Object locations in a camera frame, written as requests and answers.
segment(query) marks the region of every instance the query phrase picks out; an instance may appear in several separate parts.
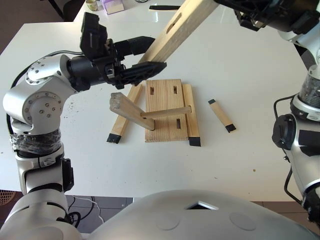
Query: black tape wrap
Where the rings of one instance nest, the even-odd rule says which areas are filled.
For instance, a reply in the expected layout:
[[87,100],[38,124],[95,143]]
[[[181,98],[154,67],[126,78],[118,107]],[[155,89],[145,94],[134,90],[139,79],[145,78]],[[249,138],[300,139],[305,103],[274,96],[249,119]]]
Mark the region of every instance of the black tape wrap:
[[11,134],[10,143],[14,151],[36,154],[39,156],[54,153],[61,147],[61,133],[57,129],[42,135]]

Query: white table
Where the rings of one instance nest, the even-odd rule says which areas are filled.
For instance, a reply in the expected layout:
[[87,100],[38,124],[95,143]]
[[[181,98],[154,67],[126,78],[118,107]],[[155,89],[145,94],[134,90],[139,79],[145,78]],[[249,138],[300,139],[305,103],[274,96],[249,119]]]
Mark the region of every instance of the white table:
[[[117,42],[156,37],[166,25],[161,21],[163,14],[173,13],[159,12],[158,22],[138,19],[139,13],[128,22],[127,14],[143,7],[100,17],[109,38]],[[298,92],[307,71],[294,46],[274,29],[250,31],[228,20],[227,12],[221,7],[206,19],[154,77],[192,84],[202,147],[191,147],[188,141],[145,143],[144,129],[134,123],[118,145],[106,143],[117,117],[109,111],[110,93],[117,90],[107,84],[94,86],[72,96],[61,116],[65,156],[71,158],[74,170],[75,185],[69,194],[142,197],[166,190],[203,189],[251,201],[291,200],[283,191],[290,165],[271,140],[273,102]],[[37,58],[56,50],[78,51],[80,27],[80,22],[23,25],[0,56],[0,97]],[[125,64],[130,67],[139,59],[128,57]],[[212,98],[220,102],[237,131],[227,133],[209,107]],[[139,105],[145,108],[145,94]],[[280,113],[288,111],[287,102],[279,105]],[[0,116],[0,189],[19,190],[2,108]],[[299,194],[294,183],[290,188]]]

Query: rectangular slot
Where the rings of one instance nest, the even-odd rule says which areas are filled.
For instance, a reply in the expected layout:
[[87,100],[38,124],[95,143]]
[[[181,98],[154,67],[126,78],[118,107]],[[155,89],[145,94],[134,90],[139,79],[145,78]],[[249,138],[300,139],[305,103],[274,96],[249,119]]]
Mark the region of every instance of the rectangular slot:
[[181,129],[181,121],[180,121],[180,118],[177,118],[177,119],[176,119],[176,128],[177,128],[177,129]]

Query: black cable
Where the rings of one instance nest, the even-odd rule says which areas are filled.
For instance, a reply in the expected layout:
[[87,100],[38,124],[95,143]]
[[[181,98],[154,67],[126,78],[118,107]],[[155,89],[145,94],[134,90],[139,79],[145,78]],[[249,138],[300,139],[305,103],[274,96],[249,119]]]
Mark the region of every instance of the black cable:
[[70,204],[70,206],[68,207],[68,211],[70,210],[70,208],[72,207],[72,205],[75,203],[75,201],[76,201],[76,198],[74,197],[74,196],[72,196],[73,197],[73,202]]
[[69,215],[70,218],[72,218],[72,223],[74,222],[73,216],[74,216],[74,215],[77,216],[76,223],[75,223],[75,225],[74,225],[74,227],[77,228],[77,227],[79,226],[80,221],[81,221],[81,215],[80,215],[80,213],[77,212],[77,211],[73,211],[73,212],[70,212],[68,215]]
[[[273,104],[273,111],[274,111],[275,119],[278,118],[277,103],[278,103],[278,102],[281,102],[281,101],[284,101],[284,100],[293,99],[293,98],[295,97],[295,95],[296,95],[296,94],[294,94],[294,95],[292,95],[292,96],[287,96],[287,97],[284,97],[284,98],[280,98],[280,99],[278,99],[278,100],[276,100],[276,101],[274,102],[274,104]],[[282,149],[282,151],[284,152],[284,154],[287,156],[286,151],[285,151],[283,148],[281,148],[281,149]],[[283,189],[284,189],[285,193],[286,193],[289,197],[291,197],[291,198],[292,198],[293,200],[295,200],[299,205],[301,205],[302,201],[299,200],[298,198],[296,198],[296,197],[295,197],[291,192],[289,192],[289,190],[288,190],[288,184],[289,184],[289,181],[290,181],[290,179],[291,179],[291,176],[292,176],[292,168],[290,167],[290,171],[289,171],[289,173],[288,173],[288,175],[287,175],[287,177],[286,177],[286,179],[285,179]]]
[[89,214],[92,212],[92,210],[94,209],[94,206],[95,206],[95,204],[92,202],[90,211],[89,211],[84,217],[82,217],[80,220],[83,220],[83,219],[85,219],[86,217],[88,217],[88,215],[89,215]]
[[277,103],[278,102],[281,102],[281,101],[284,101],[284,100],[287,100],[287,99],[293,99],[295,97],[295,95],[297,94],[294,94],[292,96],[287,96],[287,97],[284,97],[284,98],[280,98],[278,100],[276,100],[273,104],[273,111],[274,111],[274,116],[275,116],[275,119],[278,118],[278,112],[277,112]]
[[288,191],[288,184],[290,181],[290,178],[292,176],[292,168],[290,167],[290,171],[288,173],[288,176],[286,176],[285,182],[284,182],[284,191],[286,194],[288,194],[289,197],[291,197],[293,200],[295,200],[299,205],[301,205],[302,201],[296,198],[291,192]]
[[[43,58],[52,57],[52,56],[57,55],[57,54],[82,55],[83,52],[81,52],[81,51],[60,50],[60,51],[51,52],[51,53],[43,56]],[[11,84],[11,89],[17,85],[17,83],[19,82],[20,78],[22,78],[22,76],[28,71],[28,69],[30,68],[31,65],[32,64],[27,66],[24,70],[22,70],[22,72],[19,73],[18,76],[16,76],[16,78],[14,79],[14,81]],[[8,114],[6,114],[6,125],[8,127],[9,134],[10,135],[14,134],[14,131],[13,131],[12,127],[11,127],[11,119],[10,119],[10,116]]]

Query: wooden leg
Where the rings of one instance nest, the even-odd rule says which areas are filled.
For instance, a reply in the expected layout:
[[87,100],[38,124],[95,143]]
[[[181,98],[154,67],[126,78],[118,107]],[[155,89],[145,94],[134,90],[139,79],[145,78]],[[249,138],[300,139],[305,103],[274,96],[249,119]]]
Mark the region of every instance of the wooden leg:
[[[142,84],[139,84],[138,86],[132,86],[130,88],[128,99],[130,99],[134,104],[138,102],[142,88],[143,88]],[[121,137],[124,135],[126,131],[128,123],[129,121],[125,117],[119,115],[116,118],[116,121],[112,127],[112,130],[109,134],[107,142],[118,144]]]
[[111,93],[110,110],[145,129],[155,130],[155,121],[141,117],[141,113],[144,113],[144,111],[121,92]]
[[190,146],[201,147],[200,133],[196,116],[196,106],[191,84],[182,84],[182,90],[184,104],[186,106],[191,106],[191,113],[186,114],[186,125],[188,128],[189,144]]
[[228,131],[228,133],[231,133],[232,131],[236,130],[235,125],[232,123],[232,121],[227,116],[227,114],[222,110],[222,108],[216,102],[216,100],[211,99],[209,101],[209,104],[211,109],[214,111],[215,115],[218,117],[220,122],[224,125],[225,129]]

